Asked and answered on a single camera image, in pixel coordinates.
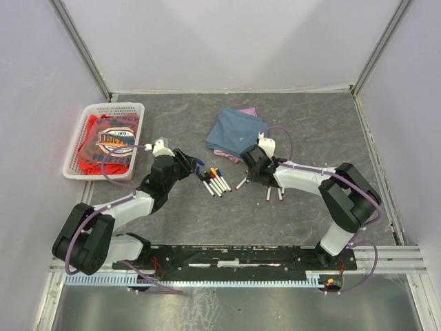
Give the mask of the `white plastic basket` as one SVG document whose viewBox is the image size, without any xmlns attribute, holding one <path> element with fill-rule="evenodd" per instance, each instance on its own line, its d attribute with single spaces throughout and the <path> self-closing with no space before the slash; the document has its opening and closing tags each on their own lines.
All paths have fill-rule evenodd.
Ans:
<svg viewBox="0 0 441 331">
<path fill-rule="evenodd" d="M 140 142 L 145 107 L 141 103 L 98 103 L 87 106 L 76 127 L 63 166 L 67 179 L 115 180 L 133 177 L 136 156 L 130 145 Z"/>
</svg>

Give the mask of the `red cap marker left group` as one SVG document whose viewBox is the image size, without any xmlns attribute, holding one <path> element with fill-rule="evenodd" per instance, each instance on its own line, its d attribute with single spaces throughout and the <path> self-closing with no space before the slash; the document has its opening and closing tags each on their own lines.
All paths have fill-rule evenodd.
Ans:
<svg viewBox="0 0 441 331">
<path fill-rule="evenodd" d="M 209 171 L 209 175 L 221 193 L 224 193 L 227 191 L 226 189 L 224 189 L 222 183 L 217 179 L 216 175 L 211 170 Z"/>
</svg>

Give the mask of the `red printed t-shirt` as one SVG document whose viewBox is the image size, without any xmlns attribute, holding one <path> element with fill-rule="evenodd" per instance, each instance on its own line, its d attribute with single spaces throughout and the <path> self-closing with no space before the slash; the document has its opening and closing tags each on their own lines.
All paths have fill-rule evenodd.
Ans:
<svg viewBox="0 0 441 331">
<path fill-rule="evenodd" d="M 100 175 L 105 162 L 106 174 L 124 174 L 132 158 L 130 145 L 135 144 L 139 116 L 89 116 L 85 138 L 77 150 L 78 163 L 84 175 Z"/>
</svg>

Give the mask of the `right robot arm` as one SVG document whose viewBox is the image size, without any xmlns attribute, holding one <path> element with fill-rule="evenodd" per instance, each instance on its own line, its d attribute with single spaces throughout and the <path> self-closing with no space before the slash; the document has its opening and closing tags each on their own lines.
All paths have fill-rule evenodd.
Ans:
<svg viewBox="0 0 441 331">
<path fill-rule="evenodd" d="M 295 189 L 322 197 L 333 220 L 318 243 L 315 260 L 322 269 L 340 262 L 340 253 L 359 230 L 382 218 L 382 200 L 371 184 L 350 163 L 337 168 L 299 165 L 269 157 L 253 145 L 240 155 L 248 167 L 247 179 L 279 190 Z"/>
</svg>

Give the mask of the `yellow cap marker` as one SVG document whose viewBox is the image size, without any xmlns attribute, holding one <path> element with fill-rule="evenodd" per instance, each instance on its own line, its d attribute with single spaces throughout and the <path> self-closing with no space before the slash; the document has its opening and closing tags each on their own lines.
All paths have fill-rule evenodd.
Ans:
<svg viewBox="0 0 441 331">
<path fill-rule="evenodd" d="M 217 174 L 217 171 L 215 168 L 211 168 L 211 171 L 214 175 L 214 177 L 216 178 L 216 180 L 218 181 L 218 183 L 220 184 L 221 188 L 224 190 L 224 192 L 228 192 L 229 189 L 227 188 L 227 186 L 222 182 L 221 178 L 219 177 L 219 175 Z"/>
</svg>

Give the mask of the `blue cap marker left group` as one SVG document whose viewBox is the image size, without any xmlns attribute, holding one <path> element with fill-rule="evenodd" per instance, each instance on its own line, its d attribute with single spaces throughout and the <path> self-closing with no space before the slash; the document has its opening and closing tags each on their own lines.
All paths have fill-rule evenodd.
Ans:
<svg viewBox="0 0 441 331">
<path fill-rule="evenodd" d="M 218 177 L 220 178 L 220 180 L 223 182 L 223 184 L 227 188 L 227 190 L 231 192 L 232 189 L 230 188 L 230 186 L 226 182 L 226 180 L 225 180 L 224 176 L 221 174 L 220 170 L 218 168 L 215 168 L 215 171 L 216 171 L 216 174 L 218 175 Z"/>
</svg>

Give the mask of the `blue folded cloth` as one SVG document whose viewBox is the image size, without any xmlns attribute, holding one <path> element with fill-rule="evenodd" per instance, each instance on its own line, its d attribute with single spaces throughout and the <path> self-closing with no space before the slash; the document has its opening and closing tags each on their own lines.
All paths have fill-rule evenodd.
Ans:
<svg viewBox="0 0 441 331">
<path fill-rule="evenodd" d="M 268 127 L 261 117 L 226 108 L 219 112 L 205 141 L 212 150 L 222 150 L 240 158 L 241 152 L 254 145 L 259 133 Z"/>
</svg>

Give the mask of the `pink folded cloth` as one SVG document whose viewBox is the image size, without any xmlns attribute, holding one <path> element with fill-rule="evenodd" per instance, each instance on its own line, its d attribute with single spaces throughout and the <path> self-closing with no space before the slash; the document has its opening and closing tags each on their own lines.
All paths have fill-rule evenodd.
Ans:
<svg viewBox="0 0 441 331">
<path fill-rule="evenodd" d="M 242 112 L 242 113 L 244 113 L 244 114 L 248 114 L 248 115 L 250 115 L 250 116 L 254 116 L 254 117 L 257 116 L 257 114 L 256 114 L 256 109 L 255 109 L 255 108 L 244 108 L 244 109 L 240 109 L 240 110 L 238 110 L 238 112 Z M 213 153 L 214 153 L 215 155 L 218 155 L 218 156 L 221 156 L 221 157 L 225 157 L 225 158 L 229 159 L 230 161 L 232 161 L 232 162 L 234 162 L 234 163 L 239 163 L 239 162 L 241 162 L 241 160 L 240 160 L 238 157 L 235 157 L 235 156 L 233 156 L 233 155 L 231 155 L 231 154 L 228 154 L 228 153 L 226 153 L 226 152 L 223 152 L 222 150 L 214 149 Z"/>
</svg>

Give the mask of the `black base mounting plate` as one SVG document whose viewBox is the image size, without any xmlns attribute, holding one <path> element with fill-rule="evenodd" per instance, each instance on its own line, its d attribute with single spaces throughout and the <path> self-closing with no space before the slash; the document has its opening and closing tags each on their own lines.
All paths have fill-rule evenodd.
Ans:
<svg viewBox="0 0 441 331">
<path fill-rule="evenodd" d="M 298 245 L 149 245 L 131 264 L 139 270 L 164 275 L 174 270 L 221 267 L 287 267 L 296 271 L 354 271 L 355 254 L 343 250 L 336 257 L 328 257 L 318 248 Z"/>
</svg>

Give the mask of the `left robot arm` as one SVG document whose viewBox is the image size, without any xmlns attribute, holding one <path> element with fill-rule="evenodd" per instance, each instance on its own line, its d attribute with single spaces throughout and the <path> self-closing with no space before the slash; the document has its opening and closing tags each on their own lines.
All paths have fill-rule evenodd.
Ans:
<svg viewBox="0 0 441 331">
<path fill-rule="evenodd" d="M 177 181 L 194 173 L 198 159 L 174 149 L 154 158 L 150 173 L 119 200 L 101 205 L 78 203 L 71 210 L 52 246 L 52 255 L 64 262 L 68 275 L 92 275 L 106 263 L 128 260 L 135 268 L 151 264 L 148 241 L 135 234 L 115 236 L 123 225 L 157 212 Z"/>
</svg>

